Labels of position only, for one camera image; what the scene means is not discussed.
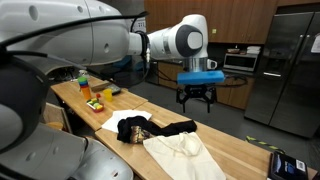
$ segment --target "cloth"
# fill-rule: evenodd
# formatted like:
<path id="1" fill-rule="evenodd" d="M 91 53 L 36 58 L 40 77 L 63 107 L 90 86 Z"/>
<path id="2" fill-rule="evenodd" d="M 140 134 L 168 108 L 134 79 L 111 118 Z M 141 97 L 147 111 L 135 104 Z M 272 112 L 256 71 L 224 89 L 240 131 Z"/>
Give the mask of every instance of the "cloth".
<path id="1" fill-rule="evenodd" d="M 146 111 L 137 111 L 137 110 L 113 111 L 112 117 L 102 125 L 102 128 L 118 133 L 119 121 L 121 119 L 126 119 L 128 117 L 135 117 L 135 116 L 143 116 L 146 120 L 149 120 L 152 114 Z"/>
<path id="2" fill-rule="evenodd" d="M 155 137 L 150 132 L 143 130 L 140 126 L 131 126 L 131 144 L 142 144 L 143 140 Z"/>
<path id="3" fill-rule="evenodd" d="M 132 126 L 140 126 L 141 129 L 151 133 L 154 136 L 172 136 L 181 132 L 194 132 L 197 130 L 197 125 L 193 120 L 171 123 L 164 128 L 160 128 L 157 124 L 147 121 L 142 116 L 128 117 L 122 119 L 118 123 L 118 136 L 117 139 L 122 142 L 130 143 L 132 134 Z"/>
<path id="4" fill-rule="evenodd" d="M 143 145 L 172 179 L 224 180 L 225 174 L 194 132 L 143 141 Z"/>

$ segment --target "black device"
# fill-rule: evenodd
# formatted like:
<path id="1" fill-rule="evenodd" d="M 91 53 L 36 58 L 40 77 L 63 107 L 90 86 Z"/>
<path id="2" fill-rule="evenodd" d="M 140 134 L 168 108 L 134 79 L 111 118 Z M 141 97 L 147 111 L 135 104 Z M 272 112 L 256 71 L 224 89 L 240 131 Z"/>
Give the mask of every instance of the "black device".
<path id="1" fill-rule="evenodd" d="M 308 180 L 307 165 L 293 157 L 275 151 L 270 157 L 268 179 Z"/>

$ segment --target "cabinet door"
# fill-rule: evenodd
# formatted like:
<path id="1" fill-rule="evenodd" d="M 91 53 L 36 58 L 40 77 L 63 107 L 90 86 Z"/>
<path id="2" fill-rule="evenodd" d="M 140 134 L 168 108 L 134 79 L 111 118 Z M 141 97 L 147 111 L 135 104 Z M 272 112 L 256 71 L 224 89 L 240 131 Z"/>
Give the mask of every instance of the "cabinet door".
<path id="1" fill-rule="evenodd" d="M 190 14 L 200 14 L 206 17 L 208 21 L 210 19 L 211 13 L 211 0 L 175 0 L 179 4 L 175 8 L 175 13 L 179 19 L 182 21 L 183 17 Z"/>
<path id="2" fill-rule="evenodd" d="M 277 0 L 255 0 L 246 43 L 264 44 L 268 36 L 270 24 L 277 9 Z"/>
<path id="3" fill-rule="evenodd" d="M 212 0 L 207 19 L 209 42 L 227 42 L 233 0 Z"/>
<path id="4" fill-rule="evenodd" d="M 218 83 L 217 85 L 232 85 L 233 79 L 226 79 L 223 83 Z M 225 87 L 217 87 L 217 101 L 219 103 L 228 104 L 229 103 L 229 96 L 231 92 L 231 88 Z"/>
<path id="5" fill-rule="evenodd" d="M 253 78 L 247 77 L 247 80 L 248 80 L 247 85 L 231 89 L 228 105 L 239 108 L 239 109 L 246 109 L 248 104 L 248 98 L 254 84 Z M 233 81 L 234 85 L 241 84 L 241 83 L 243 83 L 243 81 L 240 79 Z"/>
<path id="6" fill-rule="evenodd" d="M 310 3 L 320 3 L 320 0 L 279 0 L 278 6 L 292 6 Z"/>
<path id="7" fill-rule="evenodd" d="M 146 17 L 147 32 L 171 27 L 180 22 L 176 13 L 179 1 L 145 0 L 144 9 L 150 14 Z"/>
<path id="8" fill-rule="evenodd" d="M 254 0 L 234 0 L 228 27 L 227 42 L 244 43 Z"/>
<path id="9" fill-rule="evenodd" d="M 159 70 L 159 76 L 161 78 L 164 78 L 164 79 L 170 78 L 171 80 L 176 81 L 178 73 L 183 72 L 183 67 L 181 65 L 159 62 L 158 70 Z M 172 81 L 166 81 L 161 78 L 159 78 L 160 85 L 163 85 L 172 89 L 177 89 L 178 87 L 177 83 Z"/>

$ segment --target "white paper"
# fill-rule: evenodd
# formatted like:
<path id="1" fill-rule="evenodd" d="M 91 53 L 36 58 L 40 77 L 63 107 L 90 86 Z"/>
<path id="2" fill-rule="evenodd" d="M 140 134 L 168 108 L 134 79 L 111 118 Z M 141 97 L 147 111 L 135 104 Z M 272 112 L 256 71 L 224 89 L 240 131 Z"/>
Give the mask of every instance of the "white paper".
<path id="1" fill-rule="evenodd" d="M 103 125 L 103 129 L 107 129 L 118 133 L 118 123 L 121 119 L 126 119 L 128 117 L 135 117 L 135 116 L 143 116 L 147 120 L 149 120 L 152 114 L 146 111 L 137 111 L 137 110 L 121 110 L 121 111 L 113 111 L 112 117 L 108 119 Z"/>
<path id="2" fill-rule="evenodd" d="M 320 53 L 320 35 L 318 34 L 316 40 L 313 43 L 311 48 L 312 53 Z"/>

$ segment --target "black cloth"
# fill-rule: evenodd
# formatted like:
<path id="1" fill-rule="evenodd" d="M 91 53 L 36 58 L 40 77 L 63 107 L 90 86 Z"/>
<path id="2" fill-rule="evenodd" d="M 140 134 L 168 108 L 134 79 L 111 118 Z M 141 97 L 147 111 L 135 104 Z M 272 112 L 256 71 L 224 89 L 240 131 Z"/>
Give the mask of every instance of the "black cloth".
<path id="1" fill-rule="evenodd" d="M 129 117 L 122 119 L 118 123 L 118 136 L 117 139 L 122 142 L 130 143 L 130 136 L 132 133 L 131 126 L 140 126 L 143 130 L 150 132 L 155 136 L 172 136 L 181 132 L 195 132 L 197 125 L 193 120 L 171 123 L 164 128 L 160 128 L 154 122 L 147 121 L 142 116 Z"/>

